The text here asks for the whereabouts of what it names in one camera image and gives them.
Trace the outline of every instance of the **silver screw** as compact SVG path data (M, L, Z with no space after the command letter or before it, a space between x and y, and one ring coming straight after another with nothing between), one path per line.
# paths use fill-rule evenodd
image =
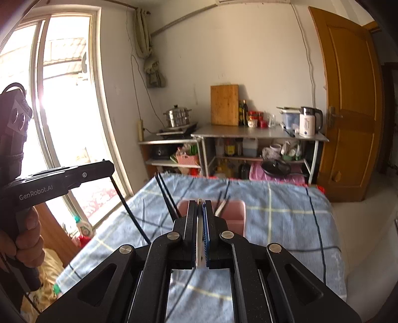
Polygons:
M133 248L130 245L123 245L119 248L119 252L122 255L127 255L128 253L132 252Z
M221 236L222 236L224 239L232 239L232 238L234 237L234 233L231 232L231 231L224 231L224 232L221 234Z
M177 240L177 239L179 238L179 233L178 233L178 232L171 231L171 232L169 232L169 233L167 234L167 238L168 238L169 240Z
M272 251L273 253L280 253L282 251L282 247L277 243L273 243L272 245L269 246L269 250Z

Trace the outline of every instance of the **finger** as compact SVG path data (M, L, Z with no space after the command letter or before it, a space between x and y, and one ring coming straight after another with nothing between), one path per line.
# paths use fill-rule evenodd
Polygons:
M40 256L38 258L36 258L35 260L33 260L33 261L29 262L29 263L26 263L25 266L29 267L29 268L38 267L38 266L40 266L43 263L44 257L45 257L45 252L44 252L44 250L42 250L41 254L40 254Z
M5 253L8 256L15 256L17 248L11 238L0 230L0 252Z
M30 263L40 257L41 252L43 251L43 246L44 240L42 236L40 236L39 240L32 248L19 249L17 251L17 259L24 264Z
M31 208L25 219L25 227L28 230L32 230L39 224L39 214L35 208Z
M29 249L37 244L40 237L41 225L40 222L32 230L22 232L15 241L18 249Z

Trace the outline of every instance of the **air conditioner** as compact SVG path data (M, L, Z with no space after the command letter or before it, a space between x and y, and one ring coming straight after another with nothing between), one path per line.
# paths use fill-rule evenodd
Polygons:
M221 6L223 4L234 4L234 3L285 3L290 4L291 0L215 0L216 5Z

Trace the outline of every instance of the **window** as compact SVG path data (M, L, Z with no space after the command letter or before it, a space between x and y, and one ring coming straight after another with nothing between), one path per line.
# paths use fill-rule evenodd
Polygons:
M12 82L27 90L33 109L24 145L22 176L60 167L112 160L92 71L94 14L59 14L25 23L0 53L0 89ZM122 194L125 183L113 175ZM120 202L109 178L83 183L48 201L68 232L72 215L95 225Z

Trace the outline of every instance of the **triangular cutout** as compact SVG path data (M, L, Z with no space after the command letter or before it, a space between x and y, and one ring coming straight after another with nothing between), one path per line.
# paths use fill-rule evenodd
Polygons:
M116 268L115 264L109 264L88 285L79 291L78 299L94 307L100 306Z
M292 264L285 265L285 270L302 305L307 305L323 296L322 292Z

